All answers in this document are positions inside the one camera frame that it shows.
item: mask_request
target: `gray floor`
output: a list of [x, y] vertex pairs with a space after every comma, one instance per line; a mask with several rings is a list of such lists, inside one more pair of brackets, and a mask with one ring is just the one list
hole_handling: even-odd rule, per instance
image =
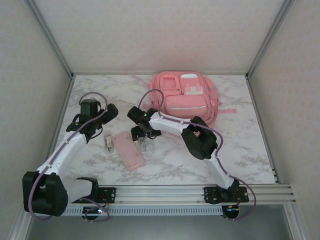
[[[248, 210], [243, 206], [242, 212]], [[116, 216], [102, 223], [81, 217], [33, 221], [27, 240], [292, 240], [280, 205], [257, 206], [240, 221], [220, 216]]]

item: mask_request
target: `white cable tray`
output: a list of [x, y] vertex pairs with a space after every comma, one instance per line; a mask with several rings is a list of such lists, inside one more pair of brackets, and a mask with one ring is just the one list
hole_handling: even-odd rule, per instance
[[[62, 216], [84, 216], [86, 206], [68, 206]], [[110, 216], [205, 216], [222, 215], [220, 205], [208, 206], [110, 206]], [[106, 215], [88, 214], [88, 216]]]

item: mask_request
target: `backpack pocket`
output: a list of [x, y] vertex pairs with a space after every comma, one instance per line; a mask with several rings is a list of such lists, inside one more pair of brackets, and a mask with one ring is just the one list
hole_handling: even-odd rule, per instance
[[168, 96], [164, 104], [169, 115], [184, 119], [202, 118], [209, 110], [203, 95]]
[[164, 74], [159, 79], [160, 90], [163, 92], [164, 97], [172, 95], [180, 95], [181, 87], [178, 76], [173, 74]]

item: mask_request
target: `pink backpack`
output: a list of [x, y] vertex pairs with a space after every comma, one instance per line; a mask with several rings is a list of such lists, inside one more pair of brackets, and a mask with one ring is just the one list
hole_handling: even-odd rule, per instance
[[[218, 93], [212, 81], [195, 71], [164, 71], [153, 77], [151, 89], [164, 94], [161, 112], [183, 119], [201, 117], [214, 127], [218, 115]], [[151, 102], [157, 110], [162, 96], [150, 92]]]

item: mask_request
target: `aluminum frame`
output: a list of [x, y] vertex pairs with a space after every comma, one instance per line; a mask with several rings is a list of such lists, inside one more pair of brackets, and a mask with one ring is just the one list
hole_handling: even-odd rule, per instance
[[[156, 75], [160, 73], [159, 71], [127, 71], [127, 72], [86, 72], [86, 71], [81, 71], [81, 72], [74, 72], [74, 75], [76, 76], [100, 76], [100, 75]], [[202, 75], [226, 75], [226, 76], [233, 76], [233, 75], [245, 75], [246, 73], [243, 71], [235, 71], [235, 72], [214, 72], [214, 71], [201, 71], [200, 72]]]
[[[216, 185], [102, 185], [103, 188], [116, 188], [114, 206], [207, 206], [204, 200], [204, 187]], [[289, 184], [251, 184], [257, 204], [295, 204], [296, 200]], [[252, 193], [248, 191], [249, 202], [253, 205]], [[232, 202], [215, 206], [232, 205]]]
[[281, 183], [281, 180], [282, 180], [281, 179], [281, 174], [279, 175], [278, 171], [277, 171], [277, 164], [275, 164], [275, 159], [274, 159], [274, 156], [273, 156], [271, 148], [270, 148], [270, 144], [269, 144], [269, 141], [268, 141], [268, 138], [267, 138], [266, 130], [265, 130], [264, 125], [262, 123], [262, 118], [261, 118], [261, 115], [260, 115], [260, 112], [259, 112], [259, 108], [257, 106], [257, 102], [256, 102], [256, 98], [255, 98], [255, 95], [254, 95], [254, 91], [252, 90], [252, 86], [251, 86], [251, 83], [250, 83], [250, 77], [248, 75], [246, 75], [245, 76], [245, 80], [246, 80], [246, 85], [248, 87], [249, 94], [250, 94], [250, 97], [251, 97], [252, 105], [253, 105], [253, 108], [254, 108], [254, 111], [255, 111], [256, 119], [257, 119], [259, 127], [260, 127], [262, 139], [263, 139], [263, 142], [264, 142], [264, 145], [265, 145], [266, 154], [268, 155], [271, 168], [275, 172], [275, 176], [276, 176], [277, 181], [279, 183]]
[[57, 57], [59, 63], [63, 67], [65, 73], [69, 76], [70, 79], [73, 77], [73, 73], [71, 72], [71, 69], [62, 54], [59, 46], [57, 45], [57, 42], [52, 35], [50, 29], [48, 28], [45, 19], [42, 17], [39, 8], [37, 7], [37, 4], [33, 0], [23, 0], [26, 6], [29, 8], [30, 13], [32, 14], [35, 22], [37, 23], [38, 27], [40, 28], [43, 36], [45, 37], [46, 41], [48, 42], [49, 46], [53, 50], [53, 53]]
[[76, 76], [72, 76], [72, 78], [70, 79], [70, 82], [68, 84], [64, 99], [63, 99], [63, 103], [62, 103], [62, 107], [58, 116], [58, 120], [56, 122], [55, 128], [54, 128], [54, 132], [53, 132], [53, 136], [52, 136], [52, 140], [50, 142], [50, 146], [48, 149], [48, 152], [46, 154], [46, 159], [48, 159], [50, 157], [50, 155], [54, 152], [56, 145], [57, 145], [57, 141], [58, 141], [58, 137], [59, 137], [59, 133], [60, 133], [60, 129], [67, 111], [67, 106], [68, 106], [68, 102], [71, 96], [71, 92], [72, 92], [72, 88], [74, 86], [76, 80]]
[[12, 232], [8, 240], [24, 240], [26, 239], [28, 229], [31, 223], [32, 217], [28, 212], [25, 211], [24, 207], [21, 206]]
[[293, 240], [310, 240], [296, 204], [283, 205]]
[[261, 63], [263, 57], [265, 56], [271, 42], [275, 38], [280, 26], [282, 25], [283, 21], [285, 20], [291, 6], [295, 0], [284, 0], [282, 6], [280, 7], [279, 12], [277, 13], [268, 33], [266, 34], [258, 52], [256, 53], [248, 71], [247, 76], [250, 78], [255, 73], [256, 69], [258, 68], [259, 64]]

